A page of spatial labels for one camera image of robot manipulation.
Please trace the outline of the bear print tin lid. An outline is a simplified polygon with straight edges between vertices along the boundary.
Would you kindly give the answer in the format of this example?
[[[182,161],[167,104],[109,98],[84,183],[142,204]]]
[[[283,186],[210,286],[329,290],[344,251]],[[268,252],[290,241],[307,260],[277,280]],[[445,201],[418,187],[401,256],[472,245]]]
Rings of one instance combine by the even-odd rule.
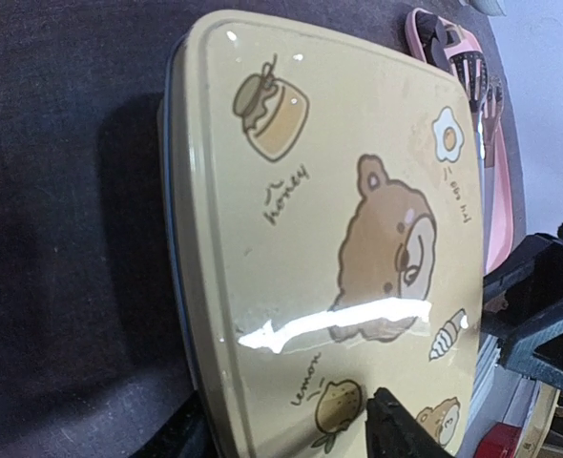
[[[169,61],[170,261],[222,457],[366,457],[366,403],[458,399],[482,310],[478,160],[457,79],[350,35],[240,10]]]

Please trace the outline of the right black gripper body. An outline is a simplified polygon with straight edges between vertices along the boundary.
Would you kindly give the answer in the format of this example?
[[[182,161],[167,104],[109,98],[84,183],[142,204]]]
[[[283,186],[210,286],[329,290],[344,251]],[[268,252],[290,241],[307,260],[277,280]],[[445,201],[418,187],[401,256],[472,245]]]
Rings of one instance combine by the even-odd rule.
[[[449,51],[462,42],[457,25],[445,22],[440,16],[417,10],[412,15],[413,56],[445,72],[455,72]]]

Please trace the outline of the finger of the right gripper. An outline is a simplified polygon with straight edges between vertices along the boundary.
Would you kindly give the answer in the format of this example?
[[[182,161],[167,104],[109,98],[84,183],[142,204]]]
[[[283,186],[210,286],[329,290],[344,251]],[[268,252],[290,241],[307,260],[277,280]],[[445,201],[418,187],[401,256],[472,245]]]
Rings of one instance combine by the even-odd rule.
[[[451,69],[464,87],[469,103],[482,103],[488,90],[488,68],[479,51],[466,51],[449,59]]]
[[[476,134],[479,165],[482,170],[495,162],[494,143],[504,109],[504,90],[499,78],[492,82],[484,75],[477,79]]]

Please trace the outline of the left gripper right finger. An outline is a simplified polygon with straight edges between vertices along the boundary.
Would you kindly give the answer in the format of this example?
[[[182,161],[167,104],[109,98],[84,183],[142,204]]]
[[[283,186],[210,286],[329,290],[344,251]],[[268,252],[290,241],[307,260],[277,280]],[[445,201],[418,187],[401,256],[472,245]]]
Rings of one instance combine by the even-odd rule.
[[[483,311],[481,331],[498,339],[498,363],[563,391],[563,240],[525,237],[483,278],[483,302],[507,307]]]

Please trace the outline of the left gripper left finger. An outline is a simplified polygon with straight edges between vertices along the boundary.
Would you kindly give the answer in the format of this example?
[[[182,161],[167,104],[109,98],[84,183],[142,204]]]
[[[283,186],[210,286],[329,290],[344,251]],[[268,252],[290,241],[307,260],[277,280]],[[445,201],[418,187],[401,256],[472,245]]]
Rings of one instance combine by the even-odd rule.
[[[414,417],[387,388],[380,387],[366,403],[367,457],[451,457],[445,447],[457,426],[456,397],[425,407]]]

